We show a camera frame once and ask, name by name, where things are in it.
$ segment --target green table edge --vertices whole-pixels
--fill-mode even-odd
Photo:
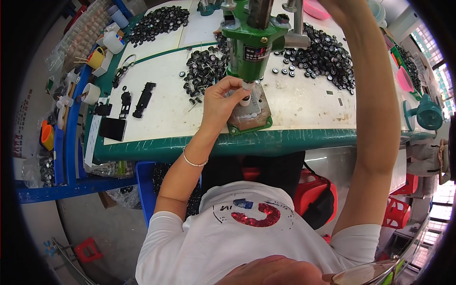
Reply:
[[[130,19],[130,24],[123,30],[128,34],[143,14]],[[136,64],[159,57],[164,54],[184,50],[178,48],[161,52],[136,61]],[[95,85],[101,89],[102,97],[109,96],[112,88],[112,80],[117,71],[117,66],[124,51],[113,56],[108,71],[95,79]],[[92,123],[92,115],[89,114],[94,106],[89,106],[86,117],[84,136],[84,153],[86,151],[88,132]],[[401,143],[409,140],[433,139],[436,134],[426,132],[402,131]],[[124,142],[113,145],[104,145],[104,138],[97,136],[93,162],[96,164],[108,161],[157,161],[162,163],[174,162],[182,153],[182,149],[188,144],[192,136],[164,138],[155,140],[140,140]],[[277,156],[302,150],[318,148],[342,147],[356,145],[355,129],[315,129],[315,130],[264,130],[248,134],[231,136],[220,134],[211,155],[264,155]]]

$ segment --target concrete floor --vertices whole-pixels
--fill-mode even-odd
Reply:
[[[310,150],[306,162],[316,173],[337,187],[337,216],[318,229],[331,234],[347,197],[356,160],[356,148]],[[93,237],[104,258],[82,264],[86,274],[100,285],[122,284],[135,275],[136,261],[147,233],[143,212],[119,205],[104,209],[98,194],[59,201],[68,240],[77,244]]]

